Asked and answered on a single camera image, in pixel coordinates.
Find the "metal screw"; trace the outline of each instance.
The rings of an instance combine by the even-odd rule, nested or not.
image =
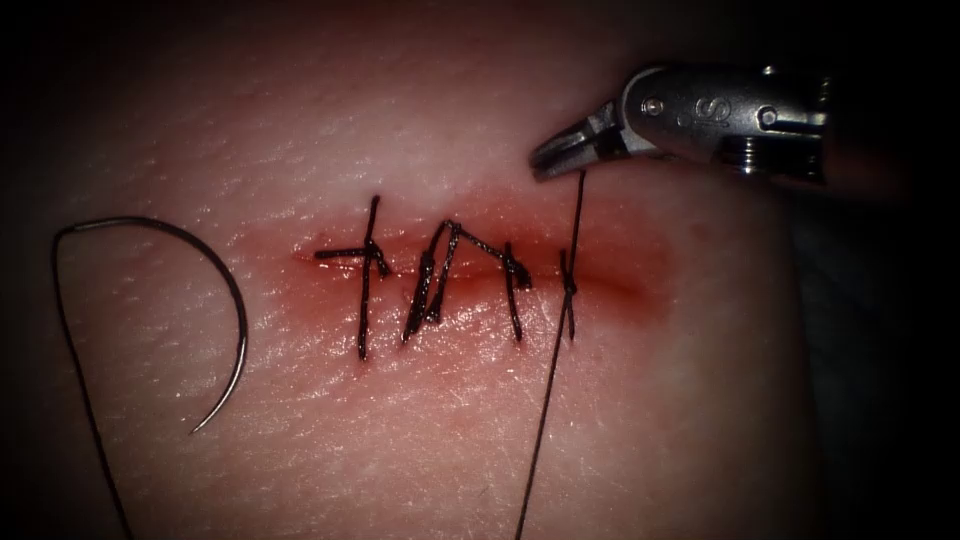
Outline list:
[[[643,102],[643,114],[647,116],[659,116],[663,112],[663,102],[657,98],[647,98]]]
[[[760,123],[765,126],[772,126],[777,121],[777,110],[773,107],[767,107],[760,111]]]

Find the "black suture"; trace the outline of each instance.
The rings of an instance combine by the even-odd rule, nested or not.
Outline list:
[[[447,254],[440,270],[440,276],[437,278],[437,290],[434,292],[433,300],[430,301],[429,307],[427,307],[430,282],[433,280],[433,271],[436,267],[436,260],[433,254],[440,244],[440,237],[445,229],[450,230],[450,239],[447,242]],[[433,237],[430,239],[430,247],[420,256],[417,287],[414,290],[413,301],[410,305],[410,311],[407,314],[407,324],[404,326],[403,334],[401,335],[401,340],[404,343],[410,339],[410,336],[420,330],[424,321],[434,324],[440,322],[443,294],[446,289],[450,266],[453,264],[453,255],[456,252],[461,237],[500,261],[506,274],[507,304],[510,309],[510,322],[513,325],[513,335],[517,341],[523,339],[523,328],[520,325],[520,317],[517,315],[517,303],[514,290],[517,287],[525,290],[533,287],[533,278],[530,276],[530,272],[527,271],[526,267],[524,267],[520,261],[513,257],[509,242],[504,251],[500,251],[467,232],[460,223],[447,219],[437,227],[437,230],[433,233]]]
[[[540,409],[540,423],[537,426],[537,438],[533,445],[533,457],[530,459],[530,474],[527,476],[527,487],[523,493],[523,505],[520,507],[520,519],[517,521],[515,540],[523,536],[523,525],[527,519],[527,507],[530,505],[530,494],[533,492],[533,478],[537,472],[537,461],[540,458],[540,446],[543,444],[543,431],[547,424],[547,408],[550,405],[550,396],[553,393],[553,381],[557,374],[557,359],[560,355],[560,343],[563,341],[563,326],[570,317],[570,339],[573,340],[573,295],[577,294],[577,285],[573,281],[573,263],[577,255],[577,243],[580,239],[580,210],[583,208],[583,180],[587,172],[580,171],[580,180],[577,186],[577,211],[573,223],[573,238],[570,246],[570,266],[566,265],[566,252],[560,252],[560,268],[563,274],[563,305],[560,307],[560,324],[557,326],[557,338],[553,342],[553,357],[550,359],[550,371],[547,374],[547,389],[543,396],[543,407]]]
[[[227,383],[226,388],[224,388],[223,392],[220,394],[220,397],[217,399],[217,402],[213,408],[196,425],[196,427],[190,431],[191,435],[207,425],[207,423],[209,423],[210,420],[212,420],[213,417],[216,416],[216,414],[223,408],[230,396],[233,395],[233,391],[237,387],[237,383],[240,380],[240,375],[243,373],[243,368],[246,364],[249,327],[247,323],[247,309],[243,301],[243,295],[240,292],[240,286],[237,285],[237,281],[234,279],[233,274],[230,273],[230,269],[227,268],[227,265],[223,262],[220,256],[217,255],[213,248],[184,229],[164,221],[143,216],[117,216],[77,223],[75,225],[60,229],[57,231],[56,235],[54,235],[53,246],[50,251],[50,262],[53,270],[53,288],[57,301],[57,315],[60,319],[60,326],[67,341],[67,348],[70,351],[70,358],[73,362],[74,372],[77,375],[77,382],[80,384],[80,396],[83,399],[83,408],[87,415],[87,421],[90,423],[91,430],[93,431],[93,440],[97,448],[97,458],[100,462],[100,470],[103,473],[107,482],[107,487],[110,490],[110,498],[113,500],[113,505],[117,510],[117,514],[120,519],[120,526],[123,529],[123,535],[126,538],[132,539],[134,538],[133,529],[130,527],[130,521],[128,520],[127,513],[123,508],[123,502],[120,499],[120,492],[117,490],[117,484],[114,481],[113,473],[110,471],[110,463],[107,460],[107,453],[103,447],[103,437],[100,434],[100,428],[97,425],[97,419],[93,411],[93,403],[90,400],[90,393],[87,389],[86,378],[83,375],[83,366],[80,364],[80,357],[77,354],[77,347],[73,341],[73,336],[70,334],[70,325],[67,322],[67,312],[63,305],[63,291],[60,285],[60,268],[58,257],[60,242],[67,235],[121,226],[134,226],[154,229],[183,240],[188,245],[202,253],[207,260],[209,260],[214,267],[216,267],[217,271],[220,273],[220,276],[226,282],[227,288],[230,291],[230,296],[233,299],[234,306],[237,310],[237,355],[236,359],[234,360],[233,371],[230,374],[230,380]]]
[[[369,328],[369,319],[367,312],[370,305],[370,262],[377,263],[377,272],[380,279],[390,275],[390,267],[383,258],[383,250],[373,241],[373,225],[377,221],[377,206],[380,205],[380,196],[374,195],[370,201],[370,217],[367,220],[367,232],[363,237],[363,247],[348,249],[325,249],[313,254],[316,260],[331,259],[335,257],[363,257],[363,263],[360,268],[361,290],[360,290],[360,330],[357,332],[357,354],[360,360],[367,359],[367,331]]]
[[[513,335],[520,341],[523,339],[523,328],[520,327],[520,317],[517,315],[517,302],[513,298],[513,276],[514,271],[508,268],[508,261],[513,260],[513,247],[507,242],[503,248],[503,269],[507,276],[507,304],[510,306],[510,322],[513,323]]]
[[[447,286],[447,276],[450,274],[450,265],[453,264],[453,252],[457,249],[460,242],[461,227],[459,223],[450,225],[450,240],[447,242],[447,256],[443,259],[443,266],[440,268],[440,277],[437,279],[437,292],[433,295],[433,301],[430,302],[430,308],[424,316],[430,323],[438,324],[440,322],[440,303],[443,301],[443,291]]]

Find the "skin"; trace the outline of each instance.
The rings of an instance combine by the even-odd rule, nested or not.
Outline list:
[[[585,13],[238,8],[131,38],[136,61],[107,62],[107,90],[78,92],[83,107],[47,128],[51,156],[20,169],[25,203],[9,208],[27,223],[23,286],[9,293],[32,306],[15,338],[31,361],[9,367],[21,384],[8,398],[31,407],[12,420],[24,527],[121,533],[47,249],[69,223],[140,214],[227,262],[251,344],[236,395],[187,436],[229,375],[225,286],[149,231],[63,246],[71,330],[138,537],[512,537],[576,201],[573,175],[537,184],[526,154],[661,52],[616,8],[589,12],[602,35]],[[706,23],[690,32],[704,47],[719,39]],[[358,247],[375,194],[374,239],[395,275],[372,273],[360,363],[359,263],[310,254]],[[499,264],[461,242],[443,322],[400,343],[420,251],[445,218],[511,241],[531,270],[522,342]],[[593,168],[575,277],[577,335],[560,348],[524,537],[819,532],[776,192],[681,163]]]

